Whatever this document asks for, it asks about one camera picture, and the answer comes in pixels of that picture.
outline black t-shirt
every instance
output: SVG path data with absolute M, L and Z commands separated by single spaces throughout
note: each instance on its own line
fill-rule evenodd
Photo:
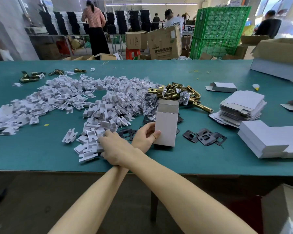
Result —
M 264 20 L 258 27 L 255 35 L 268 35 L 269 38 L 273 39 L 280 28 L 281 20 L 280 19 L 267 19 Z
M 160 17 L 158 17 L 158 16 L 154 17 L 153 22 L 160 22 Z

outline black cap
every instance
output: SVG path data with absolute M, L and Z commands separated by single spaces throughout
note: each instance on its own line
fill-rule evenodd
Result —
M 168 16 L 170 13 L 172 13 L 172 10 L 171 9 L 166 10 L 165 11 L 165 17 Z

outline pile of white plastic parts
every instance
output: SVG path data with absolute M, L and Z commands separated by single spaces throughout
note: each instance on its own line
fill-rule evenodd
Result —
M 108 76 L 95 80 L 85 74 L 79 79 L 60 75 L 45 84 L 25 99 L 15 99 L 0 108 L 0 135 L 14 135 L 22 126 L 39 123 L 40 116 L 55 109 L 66 110 L 67 114 L 74 108 L 83 110 L 87 122 L 77 138 L 81 144 L 74 148 L 79 162 L 103 152 L 98 137 L 105 130 L 117 131 L 119 126 L 130 125 L 134 116 L 148 114 L 155 107 L 156 95 L 148 95 L 147 90 L 158 86 L 148 79 Z M 106 94 L 101 100 L 86 102 L 95 97 L 95 90 L 106 90 Z M 78 132 L 69 129 L 62 142 L 71 143 L 77 136 Z

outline black hair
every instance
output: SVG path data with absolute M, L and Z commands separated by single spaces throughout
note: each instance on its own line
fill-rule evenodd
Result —
M 168 16 L 170 13 L 172 13 L 171 9 L 166 10 L 165 13 L 164 13 L 165 17 Z
M 269 17 L 275 16 L 276 11 L 274 11 L 274 10 L 267 11 L 266 15 L 269 16 Z
M 94 13 L 94 5 L 93 5 L 92 1 L 88 0 L 88 1 L 86 2 L 86 4 L 87 4 L 87 6 L 91 6 L 91 10 L 92 10 L 92 12 Z

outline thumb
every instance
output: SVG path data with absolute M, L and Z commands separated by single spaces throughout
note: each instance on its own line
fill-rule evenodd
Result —
M 149 141 L 153 143 L 158 137 L 160 137 L 160 130 L 154 131 L 152 135 L 149 136 Z

